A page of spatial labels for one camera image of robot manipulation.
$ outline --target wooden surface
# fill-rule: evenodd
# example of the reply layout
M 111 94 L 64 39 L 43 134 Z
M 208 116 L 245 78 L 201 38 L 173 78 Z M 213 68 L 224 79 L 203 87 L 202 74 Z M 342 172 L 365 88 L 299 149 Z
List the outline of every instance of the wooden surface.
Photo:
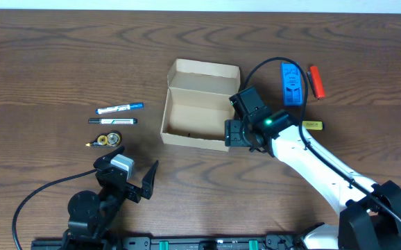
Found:
M 163 235 L 299 232 L 336 214 L 290 167 L 267 155 L 163 145 L 167 72 L 176 58 L 238 65 L 286 56 L 319 66 L 328 98 L 309 103 L 313 133 L 349 166 L 401 187 L 401 15 L 0 11 L 0 249 L 13 248 L 15 208 L 35 188 L 93 168 L 85 143 L 118 129 L 139 169 L 160 161 L 150 201 L 126 202 L 117 231 Z M 282 107 L 279 65 L 253 79 Z M 136 126 L 87 124 L 103 106 L 143 101 Z M 50 187 L 21 212 L 25 249 L 60 237 L 67 203 L 99 191 L 94 176 Z

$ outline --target open box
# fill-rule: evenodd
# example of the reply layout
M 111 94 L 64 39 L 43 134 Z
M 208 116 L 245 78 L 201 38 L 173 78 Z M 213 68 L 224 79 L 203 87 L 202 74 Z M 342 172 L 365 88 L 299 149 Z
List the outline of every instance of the open box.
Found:
M 241 85 L 238 66 L 177 59 L 168 73 L 160 135 L 165 144 L 228 151 L 225 120 Z

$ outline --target robotic arm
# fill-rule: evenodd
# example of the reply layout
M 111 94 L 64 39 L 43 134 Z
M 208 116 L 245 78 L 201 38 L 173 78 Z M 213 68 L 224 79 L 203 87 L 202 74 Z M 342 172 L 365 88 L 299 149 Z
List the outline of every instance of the robotic arm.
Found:
M 401 249 L 401 224 L 373 201 L 380 199 L 401 218 L 401 189 L 395 183 L 378 185 L 362 176 L 302 128 L 305 147 L 299 121 L 284 110 L 273 114 L 254 87 L 230 100 L 240 119 L 225 122 L 225 145 L 250 147 L 250 151 L 268 153 L 288 164 L 323 195 L 339 216 L 339 227 L 324 224 L 301 235 L 300 243 L 306 249 Z M 352 186 L 355 183 L 370 193 L 368 197 Z

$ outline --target green clip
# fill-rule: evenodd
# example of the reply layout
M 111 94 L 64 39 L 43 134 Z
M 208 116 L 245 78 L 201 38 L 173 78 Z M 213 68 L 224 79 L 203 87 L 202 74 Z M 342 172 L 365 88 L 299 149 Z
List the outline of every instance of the green clip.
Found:
M 168 242 L 159 242 L 159 250 L 168 250 Z
M 257 245 L 257 240 L 248 241 L 248 245 L 250 246 L 250 250 L 259 250 L 259 246 Z

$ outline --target blue box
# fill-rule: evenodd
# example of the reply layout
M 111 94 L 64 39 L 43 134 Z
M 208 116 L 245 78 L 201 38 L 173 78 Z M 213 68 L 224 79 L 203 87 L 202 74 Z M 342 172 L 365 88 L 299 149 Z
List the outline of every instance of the blue box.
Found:
M 282 93 L 285 106 L 302 105 L 302 83 L 299 69 L 291 63 L 281 63 Z

